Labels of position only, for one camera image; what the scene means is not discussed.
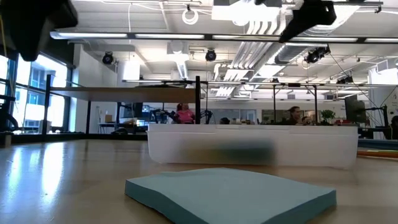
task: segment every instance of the security camera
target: security camera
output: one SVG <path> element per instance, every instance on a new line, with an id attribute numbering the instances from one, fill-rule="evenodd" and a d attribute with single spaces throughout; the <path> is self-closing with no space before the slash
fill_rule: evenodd
<path id="1" fill-rule="evenodd" d="M 105 52 L 105 55 L 102 58 L 102 62 L 105 65 L 112 65 L 112 63 L 114 62 L 114 57 L 112 56 L 112 54 L 112 52 Z"/>
<path id="2" fill-rule="evenodd" d="M 205 58 L 206 58 L 206 61 L 208 61 L 208 62 L 212 62 L 212 61 L 216 60 L 217 54 L 214 51 L 214 49 L 208 49 Z"/>

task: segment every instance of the blue foam block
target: blue foam block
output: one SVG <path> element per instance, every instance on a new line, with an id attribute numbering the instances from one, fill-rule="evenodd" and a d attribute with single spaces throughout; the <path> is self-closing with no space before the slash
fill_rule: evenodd
<path id="1" fill-rule="evenodd" d="M 305 223 L 336 191 L 235 169 L 163 172 L 126 181 L 125 194 L 174 223 Z"/>

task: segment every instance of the ceiling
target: ceiling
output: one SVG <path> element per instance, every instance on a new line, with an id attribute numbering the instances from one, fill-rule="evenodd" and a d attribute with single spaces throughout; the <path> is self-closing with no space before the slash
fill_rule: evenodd
<path id="1" fill-rule="evenodd" d="M 201 6 L 191 6 L 192 9 L 203 10 L 199 12 L 198 22 L 188 25 L 182 21 L 184 5 L 168 4 L 133 4 L 130 7 L 130 30 L 128 10 L 130 4 L 106 4 L 95 0 L 72 0 L 78 11 L 79 25 L 74 31 L 90 32 L 170 32 L 170 33 L 210 33 L 210 34 L 244 34 L 249 28 L 236 26 L 231 21 L 215 21 L 211 19 L 213 0 L 201 0 Z M 338 36 L 384 36 L 398 37 L 398 1 L 383 0 L 383 11 L 396 12 L 397 14 L 381 12 L 356 12 L 343 25 L 333 31 L 331 35 Z M 377 7 L 362 7 L 359 11 L 373 11 Z M 86 49 L 103 55 L 97 50 L 97 45 L 133 45 L 145 63 L 141 73 L 150 77 L 154 73 L 170 73 L 176 70 L 175 62 L 167 59 L 167 40 L 97 40 L 90 41 Z M 205 53 L 212 48 L 217 53 L 217 61 L 231 62 L 239 50 L 240 42 L 206 42 L 187 41 L 190 51 L 190 60 L 186 62 L 189 70 L 213 71 L 216 63 L 206 62 Z M 303 62 L 303 55 L 293 60 L 279 73 L 280 82 L 326 82 L 333 75 L 341 73 L 341 69 L 353 71 L 356 82 L 366 82 L 367 68 L 375 66 L 376 62 L 384 58 L 398 57 L 398 45 L 354 45 L 331 44 L 331 55 L 321 59 L 316 64 L 307 65 Z M 129 60 L 131 52 L 116 51 L 114 55 L 118 60 Z"/>

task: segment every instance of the wooden table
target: wooden table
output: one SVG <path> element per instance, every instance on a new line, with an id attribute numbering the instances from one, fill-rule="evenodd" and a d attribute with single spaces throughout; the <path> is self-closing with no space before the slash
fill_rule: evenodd
<path id="1" fill-rule="evenodd" d="M 0 158 L 0 223 L 170 223 L 125 196 L 125 180 L 207 167 L 334 187 L 338 206 L 311 224 L 396 224 L 398 219 L 398 162 L 391 159 L 359 158 L 352 170 L 158 164 L 146 142 L 108 140 L 12 146 L 0 149 Z"/>

